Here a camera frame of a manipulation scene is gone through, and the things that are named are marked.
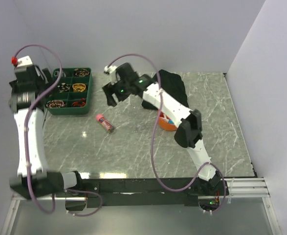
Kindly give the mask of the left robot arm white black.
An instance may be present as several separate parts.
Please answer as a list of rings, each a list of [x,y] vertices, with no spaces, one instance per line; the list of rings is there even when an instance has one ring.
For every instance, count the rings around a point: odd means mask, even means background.
[[[65,189],[74,197],[83,194],[85,185],[77,171],[61,173],[48,169],[44,151],[44,102],[42,99],[29,114],[31,103],[53,84],[48,70],[40,71],[37,65],[14,68],[16,79],[12,88],[9,107],[18,129],[19,166],[17,176],[9,180],[10,188],[30,200]]]

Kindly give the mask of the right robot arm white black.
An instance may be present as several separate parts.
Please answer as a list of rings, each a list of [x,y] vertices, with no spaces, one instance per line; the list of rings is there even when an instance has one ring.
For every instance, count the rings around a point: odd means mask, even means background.
[[[226,188],[226,182],[221,171],[211,163],[211,159],[205,149],[202,139],[202,118],[199,110],[184,106],[161,87],[160,74],[157,72],[157,81],[144,74],[139,76],[129,63],[120,66],[108,65],[104,73],[110,76],[111,81],[102,87],[107,97],[107,104],[115,107],[117,102],[125,100],[130,95],[138,95],[144,101],[154,105],[159,113],[170,118],[177,128],[175,141],[185,148],[193,160],[197,172],[189,184],[173,189],[167,187],[160,178],[159,184],[171,192],[181,192],[192,186],[196,179],[203,180],[202,192],[212,195],[218,190],[218,184],[222,183]]]

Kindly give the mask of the orange round pen holder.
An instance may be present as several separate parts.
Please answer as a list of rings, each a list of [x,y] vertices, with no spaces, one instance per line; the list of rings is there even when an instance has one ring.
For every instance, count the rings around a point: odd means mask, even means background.
[[[175,124],[167,124],[162,120],[162,116],[163,116],[163,112],[161,112],[159,120],[158,120],[158,125],[161,129],[165,130],[165,131],[176,131],[177,127],[175,126]]]

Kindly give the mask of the pink cap clear tube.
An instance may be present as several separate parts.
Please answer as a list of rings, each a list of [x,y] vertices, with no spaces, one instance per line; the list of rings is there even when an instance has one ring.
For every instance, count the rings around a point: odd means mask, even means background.
[[[114,131],[115,127],[102,114],[98,114],[96,116],[96,120],[108,133],[112,133]]]

